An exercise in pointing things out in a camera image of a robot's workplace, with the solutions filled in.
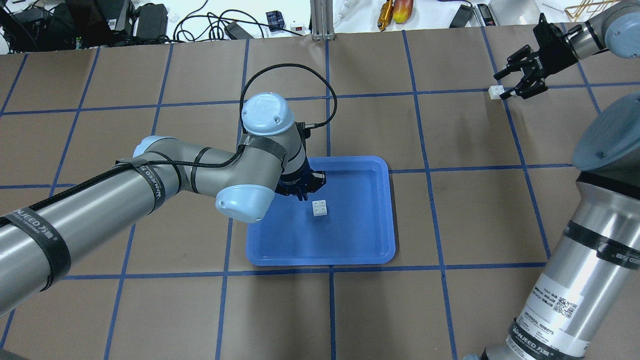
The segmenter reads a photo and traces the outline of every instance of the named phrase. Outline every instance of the wire basket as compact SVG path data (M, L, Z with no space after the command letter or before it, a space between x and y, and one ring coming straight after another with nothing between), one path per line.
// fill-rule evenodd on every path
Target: wire basket
M582 0L580 5L569 6L564 9L564 12L572 22L578 22L580 18L587 17L590 19L592 16L610 8L613 4L620 0Z

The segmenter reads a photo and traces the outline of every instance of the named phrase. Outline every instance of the qr code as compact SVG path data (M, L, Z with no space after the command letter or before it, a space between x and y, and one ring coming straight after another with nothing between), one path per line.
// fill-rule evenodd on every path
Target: qr code
M570 319L573 316L573 312L577 307L578 306L573 302L570 302L569 300L561 297L556 303L556 306L554 306L554 311L558 312L559 314L562 314L567 319Z

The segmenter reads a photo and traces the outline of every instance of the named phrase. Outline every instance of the white cube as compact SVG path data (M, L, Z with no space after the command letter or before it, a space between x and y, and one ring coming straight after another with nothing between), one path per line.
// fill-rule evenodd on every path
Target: white cube
M314 216L321 217L326 215L326 201L325 200L317 200L311 202L311 205L314 209Z
M493 85L489 88L489 97L491 100L500 100L500 94L504 92L502 85Z

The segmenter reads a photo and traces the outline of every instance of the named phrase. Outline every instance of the tiled tabletop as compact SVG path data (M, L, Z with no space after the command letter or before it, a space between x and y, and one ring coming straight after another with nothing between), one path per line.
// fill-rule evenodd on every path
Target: tiled tabletop
M603 54L532 99L490 100L492 74L531 42L530 26L505 26L0 56L0 213L107 170L150 134L232 151L243 84L298 62L340 97L309 155L382 157L397 236L384 265L259 268L245 224L183 193L0 318L0 347L36 360L450 360L504 341L578 204L575 144L640 90L640 62ZM299 121L332 105L299 69L249 95L263 91ZM636 272L588 359L640 354L638 291Z

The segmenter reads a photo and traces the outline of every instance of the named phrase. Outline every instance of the blue plastic tray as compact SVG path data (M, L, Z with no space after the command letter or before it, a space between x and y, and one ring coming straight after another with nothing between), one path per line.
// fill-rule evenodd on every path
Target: blue plastic tray
M377 156L310 158L326 184L308 201L276 194L250 224L246 257L254 265L384 264L396 253L389 170ZM326 200L314 217L311 202Z

